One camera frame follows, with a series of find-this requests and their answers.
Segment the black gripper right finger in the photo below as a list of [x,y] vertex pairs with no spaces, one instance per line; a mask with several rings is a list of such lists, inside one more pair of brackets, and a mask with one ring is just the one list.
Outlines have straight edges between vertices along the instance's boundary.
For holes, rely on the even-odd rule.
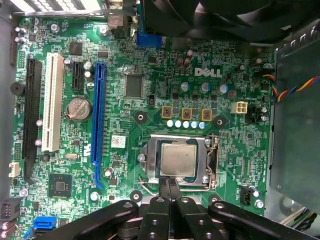
[[214,221],[221,222],[232,233],[233,240],[314,240],[315,237],[282,225],[225,201],[214,201],[202,212],[190,197],[183,197],[175,179],[170,179],[174,206],[195,240],[223,240]]

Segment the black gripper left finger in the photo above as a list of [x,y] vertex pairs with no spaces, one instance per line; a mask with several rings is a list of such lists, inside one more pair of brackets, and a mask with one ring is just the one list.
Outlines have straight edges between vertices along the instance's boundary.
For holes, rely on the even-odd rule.
[[87,216],[40,233],[39,240],[167,240],[170,227],[170,181],[159,180],[159,194],[138,205],[120,200]]

